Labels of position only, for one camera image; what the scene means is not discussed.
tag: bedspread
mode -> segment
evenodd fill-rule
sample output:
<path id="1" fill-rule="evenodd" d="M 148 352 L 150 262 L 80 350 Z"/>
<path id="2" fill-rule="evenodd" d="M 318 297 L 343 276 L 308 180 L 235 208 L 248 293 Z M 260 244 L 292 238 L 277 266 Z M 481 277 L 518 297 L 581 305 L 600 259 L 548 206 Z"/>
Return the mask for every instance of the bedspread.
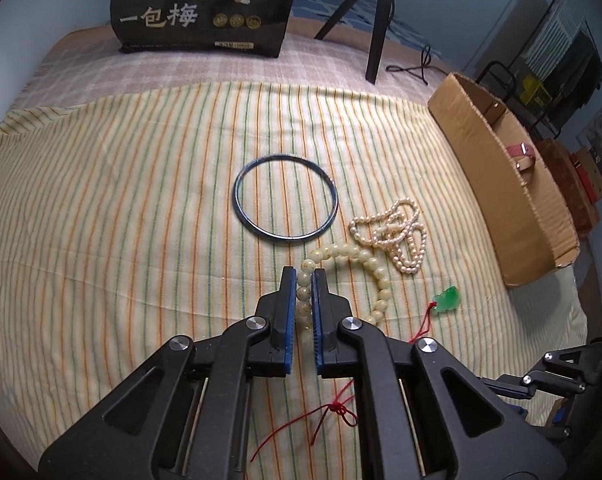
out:
<path id="1" fill-rule="evenodd" d="M 364 78 L 367 52 L 355 48 L 369 44 L 365 34 L 337 27 L 338 32 L 347 33 L 345 40 L 351 44 L 316 41 L 312 39 L 313 26 L 316 28 L 309 20 L 290 18 L 289 29 L 294 27 L 310 37 L 288 31 L 276 59 L 219 50 L 121 54 L 121 43 L 110 27 L 81 31 L 78 34 L 81 40 L 71 43 L 73 48 L 63 48 L 46 56 L 12 108 L 76 105 L 111 94 L 210 81 L 346 88 L 426 104 L 445 77 L 441 72 L 426 70 L 430 85 L 425 86 L 407 73 L 386 72 L 383 69 L 386 64 L 411 66 L 415 63 L 415 59 L 404 54 L 409 54 L 409 49 L 386 41 L 379 77 L 373 85 Z"/>
<path id="2" fill-rule="evenodd" d="M 246 232 L 231 207 L 238 171 L 257 156 L 316 161 L 337 186 L 337 219 L 306 246 Z M 505 289 L 472 190 L 425 106 L 317 86 L 202 83 L 13 110 L 0 125 L 0 425 L 31 464 L 44 448 L 176 333 L 218 335 L 276 289 L 285 265 L 332 240 L 354 216 L 415 198 L 428 228 L 422 270 L 388 264 L 393 301 L 380 328 L 408 339 L 432 296 L 462 295 L 432 335 L 474 373 L 522 374 L 548 349 L 581 344 L 572 269 Z M 329 198 L 293 164 L 246 178 L 243 203 L 264 228 L 299 233 Z M 375 286 L 355 264 L 326 263 L 329 284 L 367 317 Z M 255 380 L 249 452 L 273 428 L 329 402 L 311 330 L 297 329 L 293 371 Z M 542 422 L 551 403 L 527 407 Z M 280 432 L 249 478 L 356 479 L 356 431 L 320 414 Z"/>

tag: bag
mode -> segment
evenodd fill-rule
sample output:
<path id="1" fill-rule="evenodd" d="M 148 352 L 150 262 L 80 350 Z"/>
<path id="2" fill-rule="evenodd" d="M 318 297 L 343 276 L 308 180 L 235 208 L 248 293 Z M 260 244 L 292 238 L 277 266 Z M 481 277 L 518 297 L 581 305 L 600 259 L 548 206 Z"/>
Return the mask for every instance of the bag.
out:
<path id="1" fill-rule="evenodd" d="M 236 48 L 278 57 L 292 0 L 110 0 L 122 52 Z"/>

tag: bangle bracelet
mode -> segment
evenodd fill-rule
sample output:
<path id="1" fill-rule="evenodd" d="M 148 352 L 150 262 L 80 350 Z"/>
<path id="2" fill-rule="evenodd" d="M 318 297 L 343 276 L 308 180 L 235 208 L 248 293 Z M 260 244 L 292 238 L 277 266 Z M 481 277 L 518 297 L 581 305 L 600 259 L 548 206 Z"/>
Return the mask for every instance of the bangle bracelet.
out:
<path id="1" fill-rule="evenodd" d="M 383 319 L 385 309 L 392 297 L 391 282 L 385 266 L 378 258 L 368 251 L 361 249 L 358 245 L 349 244 L 329 244 L 322 249 L 311 251 L 308 258 L 301 263 L 301 268 L 297 272 L 297 325 L 302 328 L 310 328 L 312 326 L 312 306 L 310 304 L 310 279 L 316 267 L 322 260 L 330 258 L 347 258 L 359 262 L 364 269 L 373 275 L 379 292 L 377 299 L 371 305 L 370 316 L 366 321 L 376 325 Z"/>
<path id="2" fill-rule="evenodd" d="M 332 197 L 332 210 L 330 211 L 327 220 L 315 231 L 298 236 L 285 236 L 270 233 L 260 228 L 257 224 L 255 224 L 251 219 L 248 218 L 248 215 L 246 215 L 243 211 L 243 208 L 239 203 L 239 188 L 241 187 L 243 179 L 250 170 L 263 164 L 264 162 L 270 162 L 271 160 L 291 160 L 292 162 L 298 162 L 299 164 L 303 164 L 305 167 L 309 168 L 310 170 L 314 171 L 317 175 L 319 175 L 330 189 L 330 195 Z M 311 160 L 303 158 L 302 156 L 292 155 L 289 153 L 273 153 L 271 155 L 255 158 L 252 162 L 246 165 L 246 167 L 244 167 L 239 172 L 239 175 L 237 175 L 235 185 L 233 187 L 232 205 L 235 209 L 237 217 L 241 221 L 241 224 L 243 224 L 243 226 L 246 227 L 246 229 L 250 230 L 254 235 L 267 238 L 272 242 L 283 242 L 286 244 L 301 244 L 313 240 L 314 238 L 322 235 L 328 230 L 328 228 L 332 225 L 332 222 L 334 222 L 334 219 L 337 216 L 337 209 L 339 208 L 339 197 L 337 195 L 337 187 L 335 186 L 334 182 L 332 182 L 332 179 L 328 176 L 328 174 L 325 173 L 325 171 L 322 170 L 322 168 L 320 168 L 317 164 L 315 164 Z"/>

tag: tripod leg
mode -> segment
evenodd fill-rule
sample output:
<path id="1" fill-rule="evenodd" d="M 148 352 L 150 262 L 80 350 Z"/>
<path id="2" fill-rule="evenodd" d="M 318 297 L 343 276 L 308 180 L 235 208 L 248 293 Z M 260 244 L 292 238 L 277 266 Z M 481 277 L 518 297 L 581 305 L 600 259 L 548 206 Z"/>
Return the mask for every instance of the tripod leg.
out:
<path id="1" fill-rule="evenodd" d="M 370 41 L 370 53 L 367 57 L 366 81 L 374 84 L 377 81 L 379 63 L 383 53 L 385 33 L 390 20 L 390 8 L 392 0 L 377 0 L 377 13 L 375 14 L 375 26 L 372 30 Z"/>
<path id="2" fill-rule="evenodd" d="M 325 38 L 326 34 L 332 30 L 332 27 L 336 25 L 339 20 L 346 15 L 348 10 L 357 2 L 358 0 L 344 0 L 342 4 L 340 4 L 339 8 L 334 11 L 334 14 L 328 18 L 328 21 L 325 22 L 325 25 L 321 28 L 321 30 L 315 36 L 315 40 L 322 40 Z"/>

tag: pearl necklace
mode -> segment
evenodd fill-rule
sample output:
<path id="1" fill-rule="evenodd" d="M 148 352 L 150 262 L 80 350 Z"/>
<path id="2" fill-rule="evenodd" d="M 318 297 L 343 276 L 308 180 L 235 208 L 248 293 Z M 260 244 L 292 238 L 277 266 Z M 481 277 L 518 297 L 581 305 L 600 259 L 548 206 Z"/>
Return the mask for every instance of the pearl necklace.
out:
<path id="1" fill-rule="evenodd" d="M 408 218 L 404 211 L 397 211 L 399 206 L 408 205 L 412 209 L 412 215 Z M 417 203 L 411 198 L 405 197 L 397 200 L 390 209 L 372 216 L 357 216 L 350 222 L 350 233 L 360 245 L 380 248 L 390 255 L 392 263 L 399 272 L 415 274 L 419 272 L 425 256 L 425 244 L 428 240 L 428 232 L 425 226 L 417 222 L 421 210 Z M 369 224 L 386 220 L 385 225 L 377 227 L 368 240 L 359 233 L 357 224 Z M 418 248 L 414 242 L 414 232 L 421 233 L 421 246 Z M 408 243 L 408 259 L 399 244 L 406 240 Z"/>
<path id="2" fill-rule="evenodd" d="M 412 215 L 408 217 L 404 211 L 398 210 L 399 206 L 408 205 L 412 209 Z M 357 216 L 353 218 L 349 224 L 350 233 L 354 240 L 362 246 L 371 248 L 380 248 L 386 251 L 395 267 L 404 274 L 415 274 L 419 271 L 425 257 L 426 241 L 428 232 L 425 226 L 417 222 L 421 210 L 417 203 L 411 198 L 405 197 L 397 200 L 388 210 L 372 216 Z M 378 227 L 372 233 L 370 239 L 366 239 L 359 233 L 358 224 L 369 224 L 385 220 L 383 226 Z M 420 247 L 417 247 L 414 241 L 414 231 L 421 233 Z M 406 240 L 408 244 L 408 259 L 403 250 L 399 246 L 402 241 Z M 349 244 L 339 245 L 336 243 L 329 244 L 322 249 L 311 251 L 308 258 L 301 263 L 301 269 L 297 274 L 297 323 L 305 328 L 312 326 L 311 314 L 312 306 L 310 305 L 310 281 L 312 273 L 324 260 L 334 258 L 349 259 L 359 262 L 364 269 L 368 270 L 374 276 L 379 286 L 377 300 L 372 304 L 372 312 L 366 319 L 370 324 L 376 325 L 385 316 L 385 311 L 388 307 L 388 301 L 392 297 L 390 278 L 385 266 L 381 264 L 378 258 L 367 249 Z"/>

